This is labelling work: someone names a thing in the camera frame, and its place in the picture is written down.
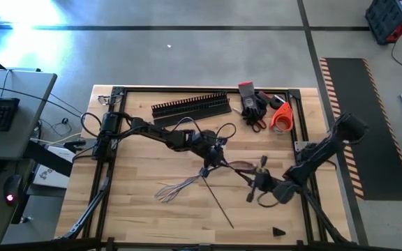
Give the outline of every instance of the orange and black hazard stripe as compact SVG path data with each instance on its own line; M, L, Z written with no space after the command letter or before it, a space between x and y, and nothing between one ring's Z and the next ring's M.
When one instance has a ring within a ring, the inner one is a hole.
M339 106L339 101L334 91L333 79L329 73L327 60L320 59L320 68L322 70L322 75L325 81L325 87L327 88L327 94L332 106L334 118L338 118L341 115L341 108ZM363 199L364 191L362 190L361 180L357 172L355 158L353 157L353 152L350 146L344 148L345 162L347 164L348 171L350 172L350 178L352 181L353 191L355 192L356 198Z
M367 60L362 59L362 61L364 62L364 65L366 66L368 78L370 79L370 82L373 85L373 89L375 90L375 95L376 95L376 98L378 99L378 103L379 103L379 105L381 107L382 115L384 115L385 123L387 124L387 127L389 128L390 135L392 136L392 140L393 140L393 142L395 144L396 151L398 152L398 156L399 156L399 158L401 160L401 164L402 164L402 152L401 152L399 144L398 144L398 142L396 140L394 131L392 130L392 125L391 125L391 123L389 121L389 118L387 117L387 113L385 112L384 104L382 103L381 97L378 94L378 88L376 87L375 79L373 78L373 75L371 74L371 71L370 71L370 68L369 68L369 64L367 63Z

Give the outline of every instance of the gray floor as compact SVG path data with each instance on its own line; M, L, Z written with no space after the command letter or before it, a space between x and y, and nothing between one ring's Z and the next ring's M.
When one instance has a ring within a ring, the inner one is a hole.
M293 0L9 2L0 5L1 21L19 24L0 30L0 62L57 73L53 93L80 110L88 100L75 98L76 93L88 97L94 84L235 86L253 80L257 86L318 85L303 31L37 31L28 25L301 26ZM31 3L35 11L13 2ZM366 26L370 1L304 4L311 26ZM392 46L377 45L364 31L317 31L313 40L319 57L368 60L402 148L402 67L390 58ZM402 38L395 55L402 61ZM42 115L50 123L64 116L79 132L77 119L56 107L48 105ZM46 137L60 138L52 132ZM22 236L21 230L9 229L4 243L52 238L58 214L39 212L60 205L59 199L32 199L27 214L35 215L34 222L22 226ZM370 245L402 248L402 202L360 201L359 207Z

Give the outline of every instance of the scissors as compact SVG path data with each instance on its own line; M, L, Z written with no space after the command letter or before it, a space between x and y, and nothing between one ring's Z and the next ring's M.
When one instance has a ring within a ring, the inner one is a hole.
M237 108L233 108L233 110L241 115L241 111L238 110ZM251 127L252 127L252 131L260 132L261 130L266 129L267 125L262 119L260 119L260 120L256 121L254 124L252 124Z

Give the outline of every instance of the paper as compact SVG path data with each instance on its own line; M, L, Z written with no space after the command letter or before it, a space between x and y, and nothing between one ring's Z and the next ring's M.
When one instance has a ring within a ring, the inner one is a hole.
M49 146L47 149L69 162L72 162L72 159L75 156L73 152L61 147ZM59 174L43 165L40 165L36 172L35 179L33 180L33 184L52 186L56 188L67 188L68 182L69 177Z

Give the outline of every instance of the wooden tabletop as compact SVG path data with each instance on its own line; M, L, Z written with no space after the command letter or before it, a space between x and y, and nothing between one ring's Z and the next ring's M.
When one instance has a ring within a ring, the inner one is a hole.
M97 101L98 95L109 95L112 86L94 86L88 112L99 118L107 111ZM326 135L322 108L316 89L300 89L309 139L319 142ZM199 96L199 93L140 93L128 92L126 111L132 116L153 121L151 106L162 102ZM240 108L238 94L228 94L232 107ZM268 110L266 123L274 112ZM202 130L216 131L224 123L237 127L237 134L225 147L229 162L245 160L257 163L268 156L267 168L272 176L281 177L294 162L289 134L276 134L272 130L255 133L235 112L198 121ZM88 129L98 132L99 125L88 118ZM191 123L179 129L194 128ZM128 129L123 124L122 130ZM232 128L221 131L227 136ZM68 189L61 209L56 236L65 234L81 216L88 204L96 163L88 158L78 160L72 170ZM164 185L181 183L195 176L202 159L191 152L176 153L164 144L138 135L123 140L117 152L114 178L105 219L103 239L114 237L116 242L129 243L215 243L215 244L295 244L306 240L305 224L300 196L289 203L263 208L256 201L246 202L250 188L231 169L220 168L212 172L207 182L218 198L234 229L222 214L203 180L183 189L171 202L163 204L155 193ZM350 239L347 218L343 207L336 171L324 164L316 172L322 208L341 234ZM274 202L271 195L263 199ZM98 211L94 214L91 235L94 236ZM318 238L315 217L314 236ZM271 228L286 231L285 236L273 237Z

